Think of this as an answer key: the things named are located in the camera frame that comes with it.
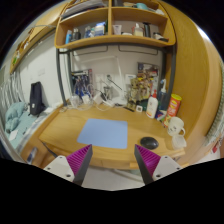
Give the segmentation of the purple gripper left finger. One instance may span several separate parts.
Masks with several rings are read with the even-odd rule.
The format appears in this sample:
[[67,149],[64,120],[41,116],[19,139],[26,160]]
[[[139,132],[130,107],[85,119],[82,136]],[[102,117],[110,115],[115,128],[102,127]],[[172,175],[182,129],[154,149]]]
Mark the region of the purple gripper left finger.
[[92,155],[92,145],[87,145],[66,157],[68,164],[70,165],[70,168],[74,173],[73,182],[76,185],[82,185]]

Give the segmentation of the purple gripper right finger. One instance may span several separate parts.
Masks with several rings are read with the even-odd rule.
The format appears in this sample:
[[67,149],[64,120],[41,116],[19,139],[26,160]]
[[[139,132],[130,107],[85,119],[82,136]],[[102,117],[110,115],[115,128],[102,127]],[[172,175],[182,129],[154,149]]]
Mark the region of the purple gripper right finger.
[[156,153],[140,146],[135,145],[134,155],[138,163],[140,173],[145,184],[153,182],[153,173],[161,159]]

